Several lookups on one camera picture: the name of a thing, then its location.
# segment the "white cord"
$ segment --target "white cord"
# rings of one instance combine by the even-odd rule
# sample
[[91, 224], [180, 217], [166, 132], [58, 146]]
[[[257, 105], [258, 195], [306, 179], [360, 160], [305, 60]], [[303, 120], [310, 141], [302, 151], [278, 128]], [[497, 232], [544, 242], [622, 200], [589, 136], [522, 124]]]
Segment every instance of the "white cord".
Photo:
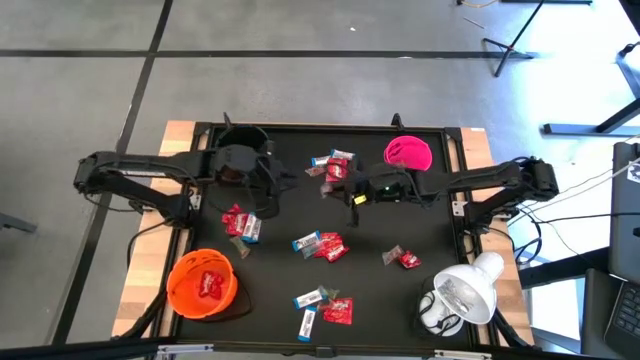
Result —
[[620, 170], [616, 171], [615, 173], [613, 173], [613, 175], [611, 175], [611, 176], [607, 177], [606, 179], [604, 179], [604, 180], [602, 180], [602, 181], [600, 181], [600, 182], [598, 182], [598, 183], [596, 183], [596, 184], [594, 184], [594, 185], [592, 185], [592, 186], [589, 186], [588, 188], [586, 188], [586, 189], [584, 189], [584, 190], [582, 190], [582, 191], [579, 191], [579, 192], [577, 192], [577, 193], [575, 193], [575, 194], [573, 194], [573, 195], [571, 195], [571, 196], [567, 196], [567, 197], [562, 198], [562, 199], [560, 199], [560, 200], [558, 200], [558, 201], [555, 201], [555, 202], [552, 202], [552, 203], [549, 203], [549, 204], [545, 204], [545, 205], [543, 205], [543, 206], [541, 206], [541, 207], [539, 207], [539, 208], [535, 208], [535, 209], [533, 209], [533, 211], [542, 210], [542, 209], [547, 208], [547, 207], [549, 207], [549, 206], [551, 206], [551, 205], [555, 205], [555, 204], [561, 203], [561, 202], [563, 202], [563, 201], [569, 200], [569, 199], [571, 199], [571, 198], [574, 198], [574, 197], [576, 197], [576, 196], [578, 196], [578, 195], [584, 194], [585, 192], [587, 192], [587, 191], [589, 191], [589, 190], [591, 190], [591, 189], [595, 188], [596, 186], [601, 185], [601, 184], [604, 184], [605, 182], [607, 182], [607, 181], [609, 181], [609, 180], [613, 179], [614, 177], [616, 177], [616, 176], [618, 176], [618, 175], [620, 175], [620, 174], [622, 174], [622, 173], [626, 172], [626, 171], [627, 171], [627, 169], [628, 169], [629, 167], [631, 167], [631, 165], [635, 165], [635, 164], [637, 164], [637, 163], [639, 163], [639, 162], [640, 162], [640, 157], [639, 157], [639, 158], [637, 158], [637, 159], [635, 159], [635, 160], [633, 160], [632, 162], [630, 162], [627, 166], [623, 167], [622, 169], [620, 169]]

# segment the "desk lamp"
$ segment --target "desk lamp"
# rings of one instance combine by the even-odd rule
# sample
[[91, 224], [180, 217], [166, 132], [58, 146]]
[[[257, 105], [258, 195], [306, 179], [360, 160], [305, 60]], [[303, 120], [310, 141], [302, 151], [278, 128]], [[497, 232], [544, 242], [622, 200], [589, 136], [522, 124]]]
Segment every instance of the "desk lamp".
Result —
[[502, 256], [486, 252], [472, 265], [454, 265], [440, 271], [433, 279], [435, 290], [427, 292], [419, 304], [424, 327], [433, 334], [451, 336], [464, 321], [488, 323], [496, 310], [493, 283], [502, 270]]

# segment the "pink bowl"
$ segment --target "pink bowl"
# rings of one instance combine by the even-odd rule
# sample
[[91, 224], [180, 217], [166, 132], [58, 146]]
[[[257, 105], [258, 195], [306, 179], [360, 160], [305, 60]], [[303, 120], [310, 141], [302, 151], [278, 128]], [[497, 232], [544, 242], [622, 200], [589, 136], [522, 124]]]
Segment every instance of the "pink bowl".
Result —
[[389, 165], [402, 165], [408, 169], [427, 171], [433, 161], [431, 149], [415, 136], [399, 136], [384, 150], [384, 161]]

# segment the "candy wrapper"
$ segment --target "candy wrapper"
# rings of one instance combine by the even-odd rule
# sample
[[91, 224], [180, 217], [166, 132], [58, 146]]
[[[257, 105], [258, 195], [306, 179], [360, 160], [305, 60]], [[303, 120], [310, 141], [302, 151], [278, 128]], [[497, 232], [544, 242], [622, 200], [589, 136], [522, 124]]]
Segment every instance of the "candy wrapper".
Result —
[[238, 214], [227, 224], [226, 232], [233, 236], [242, 236], [249, 214]]
[[346, 151], [340, 151], [340, 150], [333, 149], [333, 150], [331, 150], [331, 157], [335, 158], [335, 159], [353, 160], [353, 159], [355, 159], [356, 154], [348, 153]]
[[353, 299], [336, 299], [329, 304], [328, 308], [325, 308], [322, 318], [325, 321], [351, 325], [353, 323]]
[[316, 318], [317, 312], [318, 309], [313, 306], [309, 306], [304, 310], [302, 325], [300, 325], [300, 332], [298, 333], [298, 340], [304, 342], [311, 341], [311, 328], [313, 327], [313, 320]]
[[413, 255], [411, 251], [405, 252], [404, 255], [400, 257], [400, 262], [407, 269], [412, 269], [422, 264], [422, 261], [420, 261], [417, 256]]
[[311, 166], [313, 167], [318, 167], [318, 166], [325, 166], [327, 165], [327, 163], [329, 162], [329, 159], [331, 158], [331, 156], [321, 156], [318, 158], [311, 158]]
[[317, 253], [320, 249], [322, 249], [322, 242], [316, 241], [315, 243], [302, 248], [302, 256], [305, 259], [308, 259], [315, 253]]
[[347, 159], [329, 159], [329, 165], [327, 166], [326, 182], [338, 182], [347, 178]]
[[397, 258], [400, 257], [400, 255], [402, 255], [402, 253], [404, 252], [404, 250], [402, 250], [402, 248], [400, 247], [400, 245], [396, 245], [393, 249], [382, 253], [382, 261], [384, 262], [384, 265], [387, 266], [389, 264], [391, 264], [391, 262]]
[[224, 278], [216, 271], [205, 271], [200, 278], [198, 286], [198, 296], [210, 296], [216, 300], [222, 298], [222, 288], [220, 285], [224, 283]]
[[293, 251], [300, 251], [305, 246], [309, 246], [311, 244], [317, 243], [321, 240], [320, 231], [316, 230], [311, 234], [301, 237], [298, 240], [293, 240], [291, 245], [293, 245]]
[[242, 231], [242, 240], [251, 244], [257, 243], [261, 226], [262, 220], [258, 219], [254, 213], [249, 214], [247, 223]]
[[[318, 286], [318, 291], [320, 291], [322, 297], [329, 300], [334, 300], [336, 297], [338, 297], [338, 293], [340, 292], [340, 290], [338, 289], [326, 288], [322, 285]], [[320, 305], [318, 306], [318, 309], [323, 308], [324, 306], [328, 305]]]
[[330, 249], [342, 245], [342, 237], [338, 233], [322, 233], [320, 240], [321, 248], [315, 254], [313, 254], [313, 257], [326, 257], [327, 252]]
[[222, 214], [222, 223], [223, 224], [228, 224], [230, 222], [232, 222], [236, 216], [240, 213], [243, 213], [244, 211], [242, 211], [242, 208], [240, 207], [240, 205], [238, 204], [233, 204], [233, 206], [231, 207], [231, 209], [229, 209], [229, 211], [227, 211], [226, 213]]
[[325, 299], [326, 297], [322, 295], [320, 290], [315, 289], [310, 293], [306, 293], [304, 295], [298, 296], [297, 298], [293, 299], [293, 304], [296, 306], [296, 309], [300, 309]]
[[234, 236], [231, 239], [229, 239], [229, 241], [231, 241], [233, 245], [236, 246], [236, 248], [238, 249], [238, 252], [240, 253], [241, 259], [244, 259], [247, 256], [249, 256], [251, 249], [249, 249], [249, 247], [244, 244], [244, 242], [239, 236]]
[[309, 176], [314, 177], [314, 176], [318, 176], [318, 175], [326, 173], [327, 172], [327, 168], [322, 167], [322, 166], [314, 166], [312, 168], [308, 168], [304, 172], [309, 174]]
[[349, 251], [348, 247], [344, 245], [338, 245], [335, 248], [330, 249], [325, 257], [327, 258], [327, 260], [329, 260], [329, 262], [334, 262], [340, 259], [344, 254], [346, 254], [347, 251]]

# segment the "red snack package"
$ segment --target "red snack package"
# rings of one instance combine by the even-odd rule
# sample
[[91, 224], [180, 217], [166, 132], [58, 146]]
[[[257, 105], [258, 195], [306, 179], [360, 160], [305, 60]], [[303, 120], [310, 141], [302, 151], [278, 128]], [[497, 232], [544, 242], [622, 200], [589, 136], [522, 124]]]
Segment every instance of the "red snack package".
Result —
[[224, 278], [215, 271], [205, 271], [200, 278], [198, 287], [198, 296], [211, 296], [216, 300], [222, 297], [222, 288], [220, 285], [224, 282]]
[[337, 182], [346, 179], [348, 163], [349, 160], [347, 159], [329, 159], [325, 182]]
[[235, 218], [227, 224], [227, 234], [233, 236], [242, 236], [244, 227], [247, 224], [247, 218], [249, 214], [238, 214]]
[[342, 237], [338, 233], [322, 233], [320, 240], [322, 241], [321, 248], [313, 254], [313, 257], [325, 257], [329, 249], [342, 245]]
[[413, 255], [411, 251], [405, 252], [404, 255], [400, 257], [400, 262], [407, 269], [411, 269], [422, 264], [422, 261], [420, 261], [417, 256]]
[[223, 224], [228, 224], [230, 222], [232, 222], [236, 216], [240, 213], [242, 213], [242, 208], [240, 207], [240, 205], [238, 204], [233, 204], [233, 206], [231, 207], [231, 209], [229, 209], [229, 211], [227, 211], [226, 213], [222, 214], [222, 223]]
[[342, 257], [342, 255], [346, 254], [349, 251], [349, 248], [344, 245], [338, 245], [334, 248], [328, 249], [325, 257], [329, 262], [334, 262]]
[[353, 299], [336, 299], [328, 308], [326, 308], [322, 314], [322, 318], [325, 321], [351, 325], [353, 322]]

